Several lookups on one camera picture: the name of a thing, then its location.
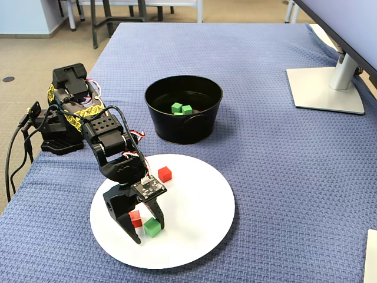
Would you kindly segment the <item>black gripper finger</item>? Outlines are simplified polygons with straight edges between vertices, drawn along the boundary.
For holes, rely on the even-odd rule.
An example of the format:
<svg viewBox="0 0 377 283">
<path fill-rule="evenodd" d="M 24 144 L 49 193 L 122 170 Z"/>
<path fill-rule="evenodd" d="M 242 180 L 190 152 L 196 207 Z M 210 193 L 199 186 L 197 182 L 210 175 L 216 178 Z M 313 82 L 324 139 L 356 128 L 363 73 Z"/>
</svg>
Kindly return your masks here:
<svg viewBox="0 0 377 283">
<path fill-rule="evenodd" d="M 119 215 L 117 215 L 114 210 L 108 211 L 110 216 L 115 220 L 115 222 L 121 226 L 121 228 L 127 233 L 127 235 L 136 243 L 140 244 L 141 239 L 139 238 L 138 234 L 136 233 L 135 227 L 132 224 L 131 216 L 129 215 L 129 212 L 122 212 Z"/>
<path fill-rule="evenodd" d="M 156 200 L 151 200 L 146 203 L 146 207 L 154 216 L 154 218 L 160 223 L 161 229 L 164 229 L 164 215 Z"/>
</svg>

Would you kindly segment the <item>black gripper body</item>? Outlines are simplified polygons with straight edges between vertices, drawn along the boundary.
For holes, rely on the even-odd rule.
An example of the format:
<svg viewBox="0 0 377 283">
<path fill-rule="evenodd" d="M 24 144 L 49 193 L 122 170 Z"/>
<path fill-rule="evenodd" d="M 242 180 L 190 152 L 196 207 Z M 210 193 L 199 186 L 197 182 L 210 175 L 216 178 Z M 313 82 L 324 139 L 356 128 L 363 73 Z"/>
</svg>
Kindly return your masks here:
<svg viewBox="0 0 377 283">
<path fill-rule="evenodd" d="M 135 186 L 115 185 L 103 193 L 103 198 L 109 212 L 113 215 L 123 215 L 131 212 L 135 207 L 147 201 Z"/>
</svg>

